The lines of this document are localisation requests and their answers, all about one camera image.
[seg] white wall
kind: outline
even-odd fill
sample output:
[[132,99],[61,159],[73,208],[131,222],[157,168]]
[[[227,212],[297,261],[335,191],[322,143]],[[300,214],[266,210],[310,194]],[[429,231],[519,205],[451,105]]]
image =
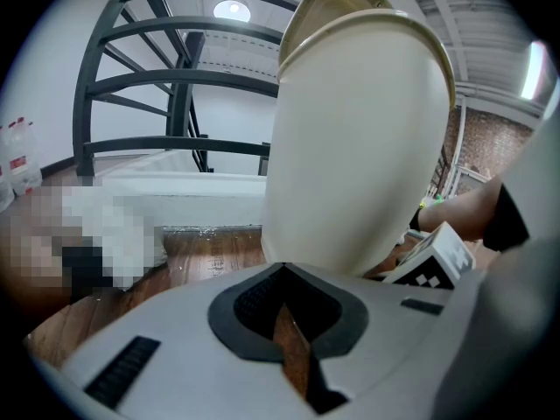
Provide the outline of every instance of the white wall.
[[[224,87],[194,86],[200,133],[210,138],[251,144],[270,143],[276,98]],[[208,152],[215,172],[256,175],[259,157]]]
[[[89,37],[107,1],[57,0],[31,32],[10,70],[0,96],[0,123],[6,129],[19,116],[34,121],[41,166],[73,155],[72,112],[76,80]],[[141,18],[151,16],[146,10],[142,11],[143,8],[133,6],[133,9],[140,12],[138,16]],[[138,36],[117,41],[115,46],[145,68],[162,67]],[[169,52],[165,42],[162,48]],[[126,67],[104,57],[98,79],[129,72]],[[129,88],[119,95],[160,109],[167,105],[167,94],[153,86]],[[164,133],[165,118],[160,115],[94,103],[92,141]]]

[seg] white pipe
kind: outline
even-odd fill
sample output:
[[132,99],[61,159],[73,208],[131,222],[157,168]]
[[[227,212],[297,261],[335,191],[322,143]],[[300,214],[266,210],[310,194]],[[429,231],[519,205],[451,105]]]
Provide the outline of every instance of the white pipe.
[[453,159],[451,160],[451,167],[449,173],[447,174],[447,179],[445,180],[444,190],[442,193],[442,198],[446,198],[451,190],[451,184],[453,182],[453,177],[457,168],[457,163],[461,155],[461,147],[463,146],[463,135],[465,134],[465,124],[466,124],[466,98],[463,97],[461,101],[461,117],[459,119],[458,126],[458,136],[457,143],[455,144],[455,152],[453,153]]
[[550,118],[550,116],[556,110],[559,102],[560,102],[560,78],[556,78],[556,85],[554,86],[552,95],[549,98],[549,103],[546,105],[546,109],[542,114],[543,120],[548,120]]
[[[474,84],[472,82],[463,82],[463,81],[456,81],[455,88],[471,88],[473,90],[483,90],[487,91],[491,94],[503,95],[511,98],[512,100],[519,100],[518,94],[513,94],[512,92],[508,92],[506,90],[501,90],[500,88],[491,87],[491,86],[484,86],[482,84]],[[529,106],[534,106],[536,109],[544,109],[544,106],[537,101],[524,101],[525,104]]]
[[449,196],[451,198],[454,198],[455,195],[457,194],[457,189],[459,188],[459,181],[461,180],[461,176],[463,175],[463,172],[459,169],[459,167],[457,166],[457,174],[455,175],[455,180],[453,182],[453,186],[451,187],[451,191],[449,193]]
[[544,106],[542,104],[535,103],[531,100],[520,99],[519,96],[513,96],[512,94],[508,94],[507,92],[492,92],[481,87],[465,86],[459,85],[457,83],[455,85],[455,88],[458,94],[462,94],[465,96],[480,96],[483,98],[487,98],[488,100],[505,103],[534,114],[540,115],[544,111]]

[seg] black slot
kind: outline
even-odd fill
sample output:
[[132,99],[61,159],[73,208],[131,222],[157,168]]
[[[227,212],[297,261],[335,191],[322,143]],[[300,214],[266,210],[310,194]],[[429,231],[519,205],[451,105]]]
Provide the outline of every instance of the black slot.
[[428,314],[433,314],[434,316],[439,316],[444,310],[442,304],[433,304],[432,302],[424,302],[423,300],[418,300],[416,298],[405,298],[401,302],[401,306],[410,308],[411,310],[416,310],[418,312],[427,312]]
[[85,389],[86,394],[113,410],[140,375],[159,344],[158,340],[136,336],[89,383]]

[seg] trash bin lid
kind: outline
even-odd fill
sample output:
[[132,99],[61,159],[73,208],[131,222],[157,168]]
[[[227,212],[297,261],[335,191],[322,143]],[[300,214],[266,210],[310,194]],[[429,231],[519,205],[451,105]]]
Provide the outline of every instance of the trash bin lid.
[[447,90],[449,92],[450,110],[455,107],[455,80],[453,78],[452,64],[447,55],[443,44],[439,40],[434,31],[425,23],[412,17],[410,14],[401,10],[360,10],[353,12],[344,17],[339,17],[332,22],[324,25],[318,31],[315,31],[304,42],[301,43],[290,55],[281,63],[278,69],[278,79],[282,76],[284,70],[290,66],[295,60],[298,59],[304,52],[313,48],[321,39],[329,36],[330,34],[340,31],[350,25],[372,23],[372,22],[387,22],[404,24],[410,28],[415,29],[420,35],[424,43],[431,49],[432,53],[437,59],[442,72],[444,73]]
[[388,0],[302,0],[282,36],[278,65],[322,26],[356,11],[392,9]]

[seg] brick wall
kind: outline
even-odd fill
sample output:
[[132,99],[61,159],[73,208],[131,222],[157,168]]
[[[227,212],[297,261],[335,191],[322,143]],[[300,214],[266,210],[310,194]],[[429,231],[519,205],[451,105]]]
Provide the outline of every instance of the brick wall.
[[[455,108],[449,115],[445,132],[444,149],[451,163],[459,136],[461,109]],[[502,172],[515,158],[533,130],[507,118],[467,108],[463,146],[458,164],[492,178]],[[458,194],[468,191],[460,185]]]

